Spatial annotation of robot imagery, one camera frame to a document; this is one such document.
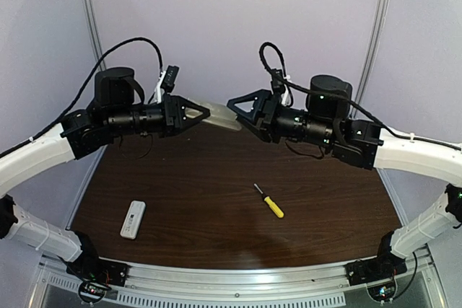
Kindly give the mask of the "grey remote control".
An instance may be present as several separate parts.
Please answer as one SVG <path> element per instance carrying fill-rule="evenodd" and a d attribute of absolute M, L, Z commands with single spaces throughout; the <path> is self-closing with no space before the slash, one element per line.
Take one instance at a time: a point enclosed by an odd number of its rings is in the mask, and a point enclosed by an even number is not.
<path fill-rule="evenodd" d="M 227 106 L 202 100 L 189 99 L 189 101 L 209 109 L 210 116 L 203 119 L 201 121 L 202 123 L 218 126 L 231 131 L 240 131 L 242 129 L 241 124 L 237 121 L 236 113 L 231 111 Z"/>

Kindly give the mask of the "yellow handled screwdriver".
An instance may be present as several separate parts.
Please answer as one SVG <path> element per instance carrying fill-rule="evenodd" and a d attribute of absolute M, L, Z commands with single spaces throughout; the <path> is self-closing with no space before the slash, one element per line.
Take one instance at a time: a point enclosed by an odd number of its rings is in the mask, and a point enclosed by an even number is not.
<path fill-rule="evenodd" d="M 271 199 L 269 195 L 265 194 L 265 192 L 262 191 L 262 189 L 259 187 L 257 183 L 254 183 L 253 186 L 260 193 L 263 202 L 270 208 L 274 215 L 277 218 L 282 219 L 284 217 L 283 210 L 280 209 L 280 207 Z"/>

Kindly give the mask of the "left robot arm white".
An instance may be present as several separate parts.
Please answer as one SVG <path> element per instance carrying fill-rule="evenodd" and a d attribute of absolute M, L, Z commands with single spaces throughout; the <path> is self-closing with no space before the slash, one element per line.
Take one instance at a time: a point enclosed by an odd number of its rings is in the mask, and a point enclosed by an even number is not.
<path fill-rule="evenodd" d="M 210 116 L 208 108 L 173 95 L 177 66 L 160 74 L 154 101 L 129 67 L 113 67 L 95 76 L 95 95 L 87 108 L 63 116 L 36 139 L 1 156 L 1 238 L 16 239 L 36 250 L 53 253 L 68 263 L 96 258 L 88 236 L 66 231 L 26 212 L 9 191 L 52 167 L 81 159 L 128 135 L 171 137 Z"/>

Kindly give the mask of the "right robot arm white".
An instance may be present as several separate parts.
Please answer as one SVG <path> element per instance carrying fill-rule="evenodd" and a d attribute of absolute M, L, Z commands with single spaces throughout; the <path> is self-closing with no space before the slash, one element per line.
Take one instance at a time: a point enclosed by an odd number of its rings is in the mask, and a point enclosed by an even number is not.
<path fill-rule="evenodd" d="M 426 211 L 382 238 L 379 258 L 402 261 L 447 229 L 461 226 L 461 146 L 399 133 L 371 115 L 351 119 L 352 86 L 335 76 L 312 77 L 304 110 L 282 102 L 283 92 L 295 87 L 275 71 L 270 90 L 236 97 L 227 107 L 262 141 L 308 143 L 353 167 L 401 170 L 447 183 Z"/>

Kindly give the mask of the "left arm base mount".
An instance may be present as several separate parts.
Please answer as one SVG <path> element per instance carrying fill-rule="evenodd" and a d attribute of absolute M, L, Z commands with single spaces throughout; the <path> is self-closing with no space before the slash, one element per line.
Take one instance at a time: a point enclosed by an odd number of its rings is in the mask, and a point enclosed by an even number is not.
<path fill-rule="evenodd" d="M 84 259 L 69 263 L 65 262 L 66 272 L 79 279 L 105 284 L 107 286 L 124 287 L 128 265 L 111 260 Z"/>

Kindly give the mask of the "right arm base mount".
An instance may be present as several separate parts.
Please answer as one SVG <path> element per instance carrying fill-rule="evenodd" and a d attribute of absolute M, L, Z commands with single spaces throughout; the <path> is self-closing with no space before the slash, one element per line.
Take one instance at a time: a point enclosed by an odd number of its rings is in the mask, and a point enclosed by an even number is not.
<path fill-rule="evenodd" d="M 405 260 L 394 255 L 355 260 L 347 263 L 344 268 L 350 286 L 380 281 L 407 272 Z"/>

